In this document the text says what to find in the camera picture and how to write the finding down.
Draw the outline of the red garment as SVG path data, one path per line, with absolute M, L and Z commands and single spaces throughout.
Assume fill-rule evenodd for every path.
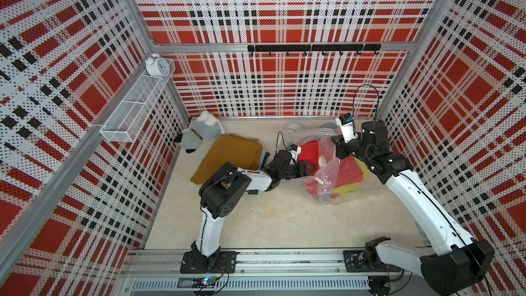
M 315 169 L 308 169 L 310 176 L 314 176 L 320 171 L 322 166 L 325 165 L 325 158 L 323 158 L 321 152 L 320 141 L 321 140 L 318 139 L 303 144 L 301 146 L 301 153 L 298 156 L 298 161 L 306 161 L 315 166 Z M 336 186 L 331 192 L 331 198 L 335 199 L 340 195 L 353 193 L 361 183 L 364 182 L 366 175 L 365 168 L 363 168 L 362 164 L 359 164 L 355 158 L 348 157 L 341 160 Z

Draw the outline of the clear plastic vacuum bag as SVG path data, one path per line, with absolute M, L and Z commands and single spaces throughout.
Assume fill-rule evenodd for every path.
M 331 192 L 336 186 L 338 171 L 341 160 L 336 157 L 335 145 L 331 137 L 337 135 L 333 129 L 320 127 L 298 132 L 283 131 L 286 145 L 303 144 L 320 139 L 322 155 L 327 160 L 327 165 L 320 169 L 314 176 L 302 177 L 291 180 L 282 180 L 280 186 L 297 191 L 301 195 L 312 198 L 318 204 L 343 204 L 345 202 L 357 201 L 366 197 L 387 193 L 388 189 L 371 173 L 360 187 L 353 193 L 331 198 Z

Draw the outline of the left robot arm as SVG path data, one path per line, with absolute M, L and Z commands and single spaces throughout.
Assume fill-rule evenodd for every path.
M 243 169 L 231 162 L 218 169 L 199 190 L 202 222 L 192 251 L 200 263 L 212 263 L 219 256 L 224 220 L 244 194 L 269 192 L 282 180 L 311 176 L 316 165 L 299 161 L 300 148 L 290 146 L 277 152 L 271 162 L 258 170 Z

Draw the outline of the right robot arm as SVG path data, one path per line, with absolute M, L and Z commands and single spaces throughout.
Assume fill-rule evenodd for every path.
M 422 277 L 439 295 L 451 295 L 486 282 L 494 258 L 493 246 L 465 230 L 428 191 L 411 162 L 392 152 L 383 121 L 367 121 L 356 129 L 350 114 L 336 118 L 341 134 L 331 141 L 336 156 L 363 162 L 408 209 L 428 238 L 429 250 L 404 246 L 388 237 L 366 243 L 364 264 L 369 268 L 395 266 Z

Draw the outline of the white vacuum bag valve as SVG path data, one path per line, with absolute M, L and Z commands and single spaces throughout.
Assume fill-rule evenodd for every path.
M 318 167 L 321 169 L 321 168 L 323 168 L 326 165 L 327 165 L 327 160 L 325 159 L 325 157 L 324 156 L 319 156 Z

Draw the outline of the yellow folded garment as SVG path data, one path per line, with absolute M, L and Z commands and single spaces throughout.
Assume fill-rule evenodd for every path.
M 370 174 L 371 173 L 367 169 L 367 166 L 352 156 L 341 160 L 338 178 L 333 193 L 336 195 L 353 193 Z

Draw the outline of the white alarm clock on table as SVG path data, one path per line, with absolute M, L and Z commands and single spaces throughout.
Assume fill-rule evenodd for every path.
M 285 127 L 285 130 L 288 131 L 288 132 L 298 132 L 298 131 L 301 131 L 303 129 L 304 129 L 304 127 L 300 123 L 297 123 L 297 122 L 291 122 L 291 123 L 287 124 L 286 127 Z

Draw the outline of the grey white plush toy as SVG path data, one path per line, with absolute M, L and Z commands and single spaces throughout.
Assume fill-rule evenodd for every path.
M 186 153 L 193 153 L 201 147 L 204 141 L 225 134 L 221 122 L 207 110 L 203 111 L 189 127 L 175 137 L 175 143 L 179 144 Z

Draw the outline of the white alarm clock on shelf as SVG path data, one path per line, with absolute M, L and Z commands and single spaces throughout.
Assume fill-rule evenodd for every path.
M 169 62 L 158 53 L 152 53 L 145 60 L 146 72 L 152 77 L 163 77 L 169 72 Z

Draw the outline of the black wall hook rail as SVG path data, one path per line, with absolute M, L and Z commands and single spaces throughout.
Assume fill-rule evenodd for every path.
M 329 44 L 329 45 L 248 45 L 249 53 L 275 53 L 275 52 L 373 52 L 377 53 L 382 48 L 381 44 Z

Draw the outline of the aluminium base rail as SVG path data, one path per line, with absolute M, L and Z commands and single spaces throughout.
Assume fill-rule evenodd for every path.
M 360 248 L 237 249 L 229 273 L 184 274 L 182 249 L 133 251 L 116 295 L 434 295 L 423 278 L 363 265 Z

